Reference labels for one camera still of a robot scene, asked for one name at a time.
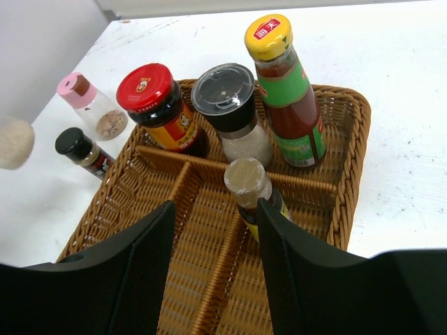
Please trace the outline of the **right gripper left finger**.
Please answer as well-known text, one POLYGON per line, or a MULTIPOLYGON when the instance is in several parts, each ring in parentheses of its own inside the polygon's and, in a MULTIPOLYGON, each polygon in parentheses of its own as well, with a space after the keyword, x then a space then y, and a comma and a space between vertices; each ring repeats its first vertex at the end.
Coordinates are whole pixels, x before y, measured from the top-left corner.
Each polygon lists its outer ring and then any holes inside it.
POLYGON ((173 249, 176 208, 62 260, 1 266, 2 334, 155 334, 173 249))

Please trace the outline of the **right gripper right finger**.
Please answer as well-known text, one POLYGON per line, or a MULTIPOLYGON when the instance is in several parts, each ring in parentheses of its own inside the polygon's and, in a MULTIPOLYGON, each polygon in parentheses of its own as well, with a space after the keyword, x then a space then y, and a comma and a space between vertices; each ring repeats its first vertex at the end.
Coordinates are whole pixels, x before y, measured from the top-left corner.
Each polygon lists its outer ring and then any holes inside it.
POLYGON ((275 334, 445 334, 446 251, 363 258, 298 227, 267 200, 257 219, 275 334))

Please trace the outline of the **beige cap dark bottle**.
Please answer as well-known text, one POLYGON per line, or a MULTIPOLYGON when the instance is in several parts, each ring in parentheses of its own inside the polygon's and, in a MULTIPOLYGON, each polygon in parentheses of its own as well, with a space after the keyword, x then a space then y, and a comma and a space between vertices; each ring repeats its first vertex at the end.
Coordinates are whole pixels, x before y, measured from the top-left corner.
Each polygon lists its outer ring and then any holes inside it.
POLYGON ((281 193, 273 187, 265 168, 255 158, 238 158, 231 162, 224 172, 223 181, 237 203, 237 210, 245 225, 257 242, 259 242, 256 218, 258 199, 264 198, 284 217, 293 220, 281 193))

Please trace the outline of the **black cap pepper bottle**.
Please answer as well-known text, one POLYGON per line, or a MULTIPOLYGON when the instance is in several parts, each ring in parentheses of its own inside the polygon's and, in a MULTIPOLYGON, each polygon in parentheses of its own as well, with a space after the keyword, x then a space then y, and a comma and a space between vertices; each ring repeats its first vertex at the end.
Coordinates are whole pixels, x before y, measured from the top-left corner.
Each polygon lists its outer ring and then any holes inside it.
POLYGON ((58 154, 69 158, 100 180, 104 180, 115 161, 77 127, 67 128, 60 133, 54 147, 58 154))

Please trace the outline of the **pink lid spice jar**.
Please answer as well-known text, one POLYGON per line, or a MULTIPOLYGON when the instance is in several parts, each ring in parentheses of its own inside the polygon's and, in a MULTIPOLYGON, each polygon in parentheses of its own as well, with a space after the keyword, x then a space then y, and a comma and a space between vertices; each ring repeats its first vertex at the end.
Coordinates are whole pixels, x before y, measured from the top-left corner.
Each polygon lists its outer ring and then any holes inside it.
POLYGON ((111 140, 127 126, 127 114, 82 73, 71 73, 57 85, 63 98, 98 140, 111 140))

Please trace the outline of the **yellow cap ketchup bottle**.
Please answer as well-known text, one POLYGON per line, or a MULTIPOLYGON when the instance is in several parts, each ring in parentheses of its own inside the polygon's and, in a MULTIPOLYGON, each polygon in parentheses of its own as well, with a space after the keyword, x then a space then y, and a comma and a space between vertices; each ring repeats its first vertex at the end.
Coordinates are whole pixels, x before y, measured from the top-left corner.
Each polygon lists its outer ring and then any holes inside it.
POLYGON ((258 18, 244 43, 254 60, 265 116, 284 160, 296 168, 318 165, 325 156, 323 122, 314 90, 293 46, 283 15, 258 18))

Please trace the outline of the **green lid white shaker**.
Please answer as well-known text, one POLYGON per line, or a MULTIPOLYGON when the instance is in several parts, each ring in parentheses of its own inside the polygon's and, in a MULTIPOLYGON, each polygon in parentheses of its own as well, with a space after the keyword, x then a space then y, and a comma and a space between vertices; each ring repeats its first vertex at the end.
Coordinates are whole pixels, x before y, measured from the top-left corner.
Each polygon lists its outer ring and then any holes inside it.
POLYGON ((1 169, 16 170, 29 159, 35 143, 33 127, 26 121, 1 115, 1 169))

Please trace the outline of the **red lid sauce jar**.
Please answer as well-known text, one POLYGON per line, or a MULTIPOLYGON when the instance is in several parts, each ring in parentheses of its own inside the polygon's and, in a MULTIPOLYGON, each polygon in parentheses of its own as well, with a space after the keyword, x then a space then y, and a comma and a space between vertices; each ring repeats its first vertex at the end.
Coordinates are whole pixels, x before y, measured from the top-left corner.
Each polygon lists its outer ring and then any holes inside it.
POLYGON ((151 63, 131 71, 119 84, 116 100, 161 149, 207 156, 207 133, 196 121, 180 85, 165 65, 151 63))

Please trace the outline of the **clear cap salt grinder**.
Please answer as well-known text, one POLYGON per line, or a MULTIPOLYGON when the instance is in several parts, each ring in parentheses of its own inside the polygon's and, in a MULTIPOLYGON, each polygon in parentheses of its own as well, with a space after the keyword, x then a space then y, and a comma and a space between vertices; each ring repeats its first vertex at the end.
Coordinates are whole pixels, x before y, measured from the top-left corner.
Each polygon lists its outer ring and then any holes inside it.
POLYGON ((273 147, 256 111, 251 71, 237 63, 215 66, 193 85, 191 102, 214 128, 230 163, 255 158, 263 167, 272 162, 273 147))

